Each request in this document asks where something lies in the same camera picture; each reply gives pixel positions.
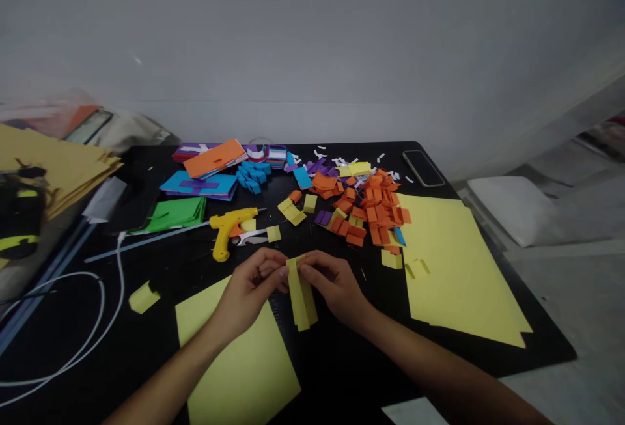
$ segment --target finger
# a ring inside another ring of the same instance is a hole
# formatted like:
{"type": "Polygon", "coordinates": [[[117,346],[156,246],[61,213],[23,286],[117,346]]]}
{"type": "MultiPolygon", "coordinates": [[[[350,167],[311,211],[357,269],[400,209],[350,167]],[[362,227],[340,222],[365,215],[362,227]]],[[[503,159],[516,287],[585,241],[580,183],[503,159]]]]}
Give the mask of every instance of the finger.
{"type": "Polygon", "coordinates": [[[260,302],[265,302],[274,290],[279,290],[280,285],[286,278],[288,278],[288,268],[285,266],[274,271],[267,279],[263,280],[260,285],[254,289],[253,296],[260,302]]]}
{"type": "Polygon", "coordinates": [[[298,267],[320,266],[328,269],[333,275],[338,275],[340,273],[339,263],[340,259],[317,249],[306,253],[302,259],[298,260],[298,267]]]}
{"type": "Polygon", "coordinates": [[[262,247],[252,254],[247,260],[243,261],[239,266],[239,270],[254,275],[258,272],[260,265],[266,260],[273,260],[280,265],[284,265],[286,264],[286,259],[287,257],[277,249],[262,247]]]}
{"type": "Polygon", "coordinates": [[[322,294],[324,298],[329,296],[336,288],[323,274],[311,266],[304,265],[299,268],[299,273],[322,294]]]}
{"type": "Polygon", "coordinates": [[[260,276],[263,279],[266,279],[269,274],[271,274],[273,271],[275,271],[276,269],[279,269],[280,267],[282,267],[284,264],[280,264],[279,262],[276,262],[274,260],[271,259],[267,259],[265,262],[263,262],[260,267],[258,268],[258,270],[260,271],[260,276]]]}

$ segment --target stack of folded paper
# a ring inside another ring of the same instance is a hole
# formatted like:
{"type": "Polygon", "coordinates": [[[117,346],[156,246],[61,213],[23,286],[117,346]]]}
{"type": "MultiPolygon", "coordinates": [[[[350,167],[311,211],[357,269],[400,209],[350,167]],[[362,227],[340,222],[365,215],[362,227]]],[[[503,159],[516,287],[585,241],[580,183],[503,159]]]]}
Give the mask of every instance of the stack of folded paper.
{"type": "Polygon", "coordinates": [[[205,210],[206,199],[203,197],[159,202],[152,216],[148,217],[146,227],[131,234],[155,233],[197,225],[204,221],[205,210]]]}
{"type": "Polygon", "coordinates": [[[184,162],[184,167],[193,179],[204,180],[246,159],[247,154],[241,144],[232,139],[188,159],[184,162]]]}
{"type": "Polygon", "coordinates": [[[31,129],[0,124],[0,169],[36,166],[46,170],[46,220],[89,194],[122,163],[106,148],[46,137],[31,129]]]}
{"type": "Polygon", "coordinates": [[[161,187],[167,195],[193,195],[218,200],[232,200],[236,189],[236,176],[213,174],[205,180],[191,179],[186,171],[176,171],[161,187]]]}

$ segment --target yellow paper strip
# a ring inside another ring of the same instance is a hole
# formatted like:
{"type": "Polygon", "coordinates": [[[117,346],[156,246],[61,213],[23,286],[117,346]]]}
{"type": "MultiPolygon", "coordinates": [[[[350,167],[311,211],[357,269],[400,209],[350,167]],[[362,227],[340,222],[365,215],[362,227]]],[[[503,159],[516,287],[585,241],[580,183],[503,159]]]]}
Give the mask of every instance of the yellow paper strip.
{"type": "Polygon", "coordinates": [[[314,305],[311,285],[298,273],[299,256],[286,261],[288,267],[288,291],[291,295],[293,319],[298,331],[305,331],[317,322],[317,309],[314,305]]]}
{"type": "Polygon", "coordinates": [[[139,314],[145,313],[161,296],[150,290],[150,281],[141,285],[128,299],[130,308],[139,314]]]}

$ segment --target right hand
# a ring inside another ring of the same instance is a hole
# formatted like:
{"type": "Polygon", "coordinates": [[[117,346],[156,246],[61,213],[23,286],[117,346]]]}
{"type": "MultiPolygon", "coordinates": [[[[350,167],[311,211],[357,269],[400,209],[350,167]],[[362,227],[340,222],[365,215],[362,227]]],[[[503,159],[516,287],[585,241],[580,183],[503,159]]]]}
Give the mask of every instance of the right hand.
{"type": "Polygon", "coordinates": [[[375,313],[345,259],[312,251],[298,261],[298,271],[319,290],[332,314],[350,329],[361,332],[375,313]]]}

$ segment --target smartphone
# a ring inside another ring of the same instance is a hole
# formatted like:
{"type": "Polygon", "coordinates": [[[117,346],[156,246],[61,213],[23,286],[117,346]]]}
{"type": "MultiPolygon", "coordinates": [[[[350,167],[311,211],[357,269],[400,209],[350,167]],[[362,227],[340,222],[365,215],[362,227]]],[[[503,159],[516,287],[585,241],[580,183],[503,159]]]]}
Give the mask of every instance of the smartphone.
{"type": "Polygon", "coordinates": [[[402,155],[423,187],[445,185],[445,179],[421,150],[407,150],[402,155]]]}

